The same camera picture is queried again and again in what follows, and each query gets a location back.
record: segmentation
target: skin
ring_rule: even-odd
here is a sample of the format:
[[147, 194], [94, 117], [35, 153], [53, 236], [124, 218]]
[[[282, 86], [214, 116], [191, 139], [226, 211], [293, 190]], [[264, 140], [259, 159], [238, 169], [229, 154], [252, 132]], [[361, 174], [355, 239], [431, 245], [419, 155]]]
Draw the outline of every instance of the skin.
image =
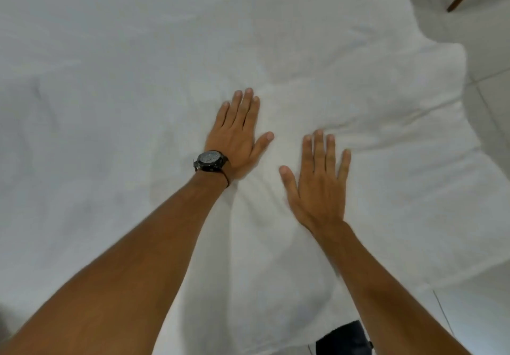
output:
[[[229, 162], [228, 179], [244, 177], [274, 135], [253, 133], [260, 100], [247, 89], [221, 106], [205, 150]], [[335, 170], [335, 139], [303, 140], [299, 185], [280, 173], [291, 210], [340, 271], [379, 354], [468, 354], [362, 246], [343, 220], [350, 152]], [[193, 178], [96, 260], [64, 284], [12, 337], [3, 355], [152, 353], [181, 286], [203, 223], [227, 186], [221, 173]]]

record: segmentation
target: forearm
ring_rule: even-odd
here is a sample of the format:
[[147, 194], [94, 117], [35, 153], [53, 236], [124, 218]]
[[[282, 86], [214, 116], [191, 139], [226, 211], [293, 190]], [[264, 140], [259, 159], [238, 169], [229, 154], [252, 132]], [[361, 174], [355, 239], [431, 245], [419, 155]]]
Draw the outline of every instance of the forearm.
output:
[[324, 250], [340, 271], [380, 355], [469, 353], [366, 250], [346, 223]]
[[226, 187], [198, 172], [68, 281], [13, 337], [6, 354], [150, 354], [201, 227]]

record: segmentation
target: person's right hand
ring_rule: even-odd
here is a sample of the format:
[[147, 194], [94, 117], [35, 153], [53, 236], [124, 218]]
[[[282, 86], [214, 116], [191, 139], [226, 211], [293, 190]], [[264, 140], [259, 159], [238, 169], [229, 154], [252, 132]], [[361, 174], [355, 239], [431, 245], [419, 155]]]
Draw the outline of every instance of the person's right hand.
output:
[[299, 186], [290, 168], [280, 167], [289, 205], [297, 220], [315, 237], [326, 251], [339, 243], [345, 211], [345, 190], [349, 173], [350, 151], [344, 150], [340, 169], [336, 171], [335, 137], [326, 138], [326, 152], [321, 130], [303, 139], [303, 158]]

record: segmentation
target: watch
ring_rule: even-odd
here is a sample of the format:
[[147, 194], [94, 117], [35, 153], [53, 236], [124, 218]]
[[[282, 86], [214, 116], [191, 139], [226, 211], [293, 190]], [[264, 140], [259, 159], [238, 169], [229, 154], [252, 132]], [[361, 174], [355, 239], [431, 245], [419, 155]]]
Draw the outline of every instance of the watch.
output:
[[228, 176], [222, 170], [226, 162], [228, 162], [228, 158], [220, 151], [207, 151], [198, 156], [197, 160], [193, 162], [193, 166], [195, 167], [195, 172], [201, 170], [222, 173], [225, 176], [228, 187], [230, 180], [228, 180]]

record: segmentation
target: wrinkled fabric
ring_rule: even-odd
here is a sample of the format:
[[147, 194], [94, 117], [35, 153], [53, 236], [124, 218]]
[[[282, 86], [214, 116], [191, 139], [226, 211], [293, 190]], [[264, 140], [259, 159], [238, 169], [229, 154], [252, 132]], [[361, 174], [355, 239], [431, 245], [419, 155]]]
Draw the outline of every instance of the wrinkled fabric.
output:
[[14, 1], [0, 306], [18, 326], [193, 175], [246, 87], [276, 138], [207, 218], [156, 354], [271, 352], [357, 319], [278, 174], [316, 128], [352, 149], [346, 220], [406, 287], [508, 259], [508, 182], [462, 109], [465, 53], [425, 38], [409, 0]]

